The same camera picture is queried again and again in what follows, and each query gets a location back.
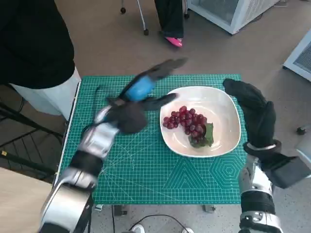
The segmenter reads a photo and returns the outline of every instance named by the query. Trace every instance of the white bowl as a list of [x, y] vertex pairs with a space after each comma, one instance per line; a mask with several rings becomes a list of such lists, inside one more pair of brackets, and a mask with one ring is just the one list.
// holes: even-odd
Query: white bowl
[[[163, 139], [172, 151], [183, 156], [205, 158], [229, 153], [238, 145], [241, 138], [240, 118], [226, 92], [207, 86], [187, 86], [169, 93], [177, 93], [179, 97], [161, 108], [160, 127]], [[170, 117], [172, 111], [179, 111], [183, 105], [188, 110], [194, 108], [197, 114], [207, 117], [208, 123], [213, 123], [214, 143], [211, 147], [192, 147], [181, 125], [171, 130], [163, 127], [163, 118]]]

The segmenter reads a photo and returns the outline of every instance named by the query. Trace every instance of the grid lines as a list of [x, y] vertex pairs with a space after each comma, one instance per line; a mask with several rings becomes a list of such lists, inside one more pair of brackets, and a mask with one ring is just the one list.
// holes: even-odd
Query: grid lines
[[[99, 85], [96, 109], [116, 97], [133, 76], [87, 76], [82, 79], [64, 149], [60, 171], [70, 163], [81, 131], [92, 120], [94, 93]], [[153, 96], [172, 89], [203, 85], [223, 90], [225, 78], [240, 80], [235, 74], [171, 75], [157, 82]], [[241, 121], [239, 145], [226, 155], [213, 158], [186, 158], [165, 145], [159, 111], [148, 112], [148, 126], [135, 135], [117, 135], [98, 186], [93, 194], [96, 204], [237, 204], [240, 203], [237, 175], [245, 162], [243, 143], [247, 140], [241, 108], [233, 99]]]

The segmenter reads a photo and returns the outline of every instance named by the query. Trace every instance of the pink shoe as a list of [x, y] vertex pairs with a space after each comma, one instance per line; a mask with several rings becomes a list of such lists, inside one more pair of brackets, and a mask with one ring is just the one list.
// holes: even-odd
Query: pink shoe
[[176, 47], [182, 47], [182, 39], [180, 38], [173, 38], [173, 37], [165, 37], [168, 41], [170, 41], [171, 44], [175, 45]]

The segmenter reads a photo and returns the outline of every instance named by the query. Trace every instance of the grape cluster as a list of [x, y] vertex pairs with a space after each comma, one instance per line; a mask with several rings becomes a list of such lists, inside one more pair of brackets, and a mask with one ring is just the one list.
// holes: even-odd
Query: grape cluster
[[202, 114], [196, 114], [195, 109], [187, 110], [186, 106], [182, 106], [179, 112], [171, 112], [170, 117], [163, 119], [163, 126], [168, 129], [177, 128], [180, 124], [186, 135], [191, 135], [194, 143], [204, 140], [205, 124], [207, 118]]

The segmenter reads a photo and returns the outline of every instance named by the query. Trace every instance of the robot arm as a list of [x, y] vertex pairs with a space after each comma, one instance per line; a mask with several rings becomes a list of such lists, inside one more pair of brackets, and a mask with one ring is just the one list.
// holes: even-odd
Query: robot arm
[[168, 60], [137, 75], [118, 98], [109, 99], [110, 106], [97, 113], [42, 208], [40, 232], [84, 232], [93, 205], [92, 192], [115, 136], [119, 132], [138, 133], [147, 125], [144, 111], [159, 109], [176, 97], [147, 96], [157, 80], [185, 62], [186, 59]]
[[276, 121], [273, 103], [266, 101], [258, 89], [234, 80], [225, 80], [224, 86], [243, 110], [248, 137], [244, 144], [248, 155], [239, 174], [242, 208], [239, 233], [283, 233], [273, 200], [274, 187], [287, 188], [307, 177], [311, 170], [306, 161], [310, 159], [303, 162], [300, 157], [280, 153], [281, 143], [273, 139]]

